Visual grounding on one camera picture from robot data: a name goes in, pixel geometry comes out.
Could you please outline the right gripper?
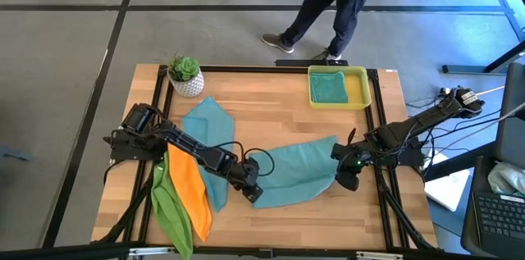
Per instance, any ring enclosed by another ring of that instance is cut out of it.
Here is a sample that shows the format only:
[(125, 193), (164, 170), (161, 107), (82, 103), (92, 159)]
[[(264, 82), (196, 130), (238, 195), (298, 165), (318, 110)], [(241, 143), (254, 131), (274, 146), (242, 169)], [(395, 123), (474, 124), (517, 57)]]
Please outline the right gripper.
[(336, 181), (350, 191), (356, 191), (359, 186), (358, 174), (364, 166), (369, 164), (371, 149), (367, 142), (361, 141), (353, 144), (334, 144), (331, 158), (338, 162), (336, 168)]

